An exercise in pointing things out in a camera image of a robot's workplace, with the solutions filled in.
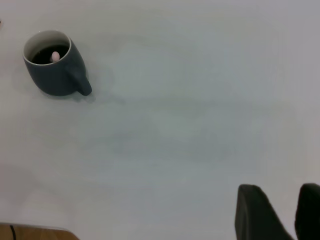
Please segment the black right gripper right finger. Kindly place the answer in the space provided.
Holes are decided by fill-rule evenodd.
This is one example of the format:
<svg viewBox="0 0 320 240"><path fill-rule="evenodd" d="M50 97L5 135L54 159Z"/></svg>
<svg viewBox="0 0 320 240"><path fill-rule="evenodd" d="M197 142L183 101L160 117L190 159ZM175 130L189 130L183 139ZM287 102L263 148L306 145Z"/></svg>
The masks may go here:
<svg viewBox="0 0 320 240"><path fill-rule="evenodd" d="M299 240L320 239L320 186L305 183L301 186L295 214L295 232Z"/></svg>

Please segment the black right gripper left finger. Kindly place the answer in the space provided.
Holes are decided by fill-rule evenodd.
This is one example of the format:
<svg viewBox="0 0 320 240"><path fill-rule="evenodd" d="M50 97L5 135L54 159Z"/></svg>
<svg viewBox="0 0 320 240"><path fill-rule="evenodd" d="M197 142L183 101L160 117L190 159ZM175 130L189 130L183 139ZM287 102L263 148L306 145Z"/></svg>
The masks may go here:
<svg viewBox="0 0 320 240"><path fill-rule="evenodd" d="M237 240L291 240L267 195L256 185L238 187L235 211Z"/></svg>

